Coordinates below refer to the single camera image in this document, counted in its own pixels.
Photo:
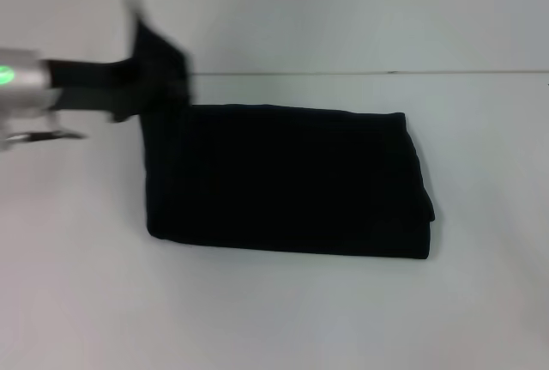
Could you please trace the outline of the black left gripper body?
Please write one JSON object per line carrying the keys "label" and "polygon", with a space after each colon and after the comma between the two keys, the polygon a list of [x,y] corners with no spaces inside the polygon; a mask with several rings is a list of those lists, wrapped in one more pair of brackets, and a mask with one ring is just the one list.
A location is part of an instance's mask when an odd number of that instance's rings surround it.
{"label": "black left gripper body", "polygon": [[58,91],[52,112],[107,112],[118,123],[142,109],[144,64],[136,58],[105,64],[48,59],[45,66]]}

